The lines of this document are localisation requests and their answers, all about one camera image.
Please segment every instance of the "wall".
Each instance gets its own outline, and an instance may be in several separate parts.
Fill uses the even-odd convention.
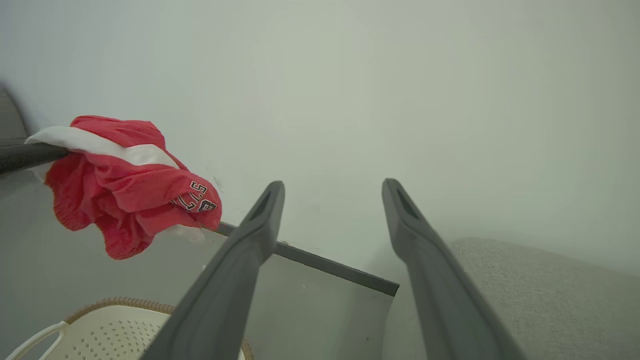
[[[634,1],[4,0],[0,81],[31,129],[153,121],[240,223],[388,279],[398,178],[444,238],[640,274]]]

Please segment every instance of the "red garment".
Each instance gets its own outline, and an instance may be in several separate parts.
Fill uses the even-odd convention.
[[[166,150],[164,137],[151,122],[87,116],[76,118],[71,126],[122,147],[154,144],[179,168],[132,165],[84,151],[55,161],[45,184],[53,190],[56,217],[67,229],[77,231],[95,223],[109,256],[126,259],[173,225],[217,228],[222,207],[216,189]]]

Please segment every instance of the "floor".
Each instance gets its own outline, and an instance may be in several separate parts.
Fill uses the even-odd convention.
[[[178,303],[224,241],[214,233],[199,245],[158,238],[139,256],[113,261],[96,228],[64,229],[51,203],[29,173],[0,179],[0,357],[106,297]],[[256,360],[379,359],[392,299],[272,256],[260,270],[246,336]]]

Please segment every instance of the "laundry basket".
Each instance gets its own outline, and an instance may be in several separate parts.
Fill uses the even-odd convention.
[[[40,360],[134,360],[144,353],[174,306],[118,297],[89,305],[32,336],[7,357],[20,359],[56,332],[58,339]],[[253,360],[243,338],[238,360]]]

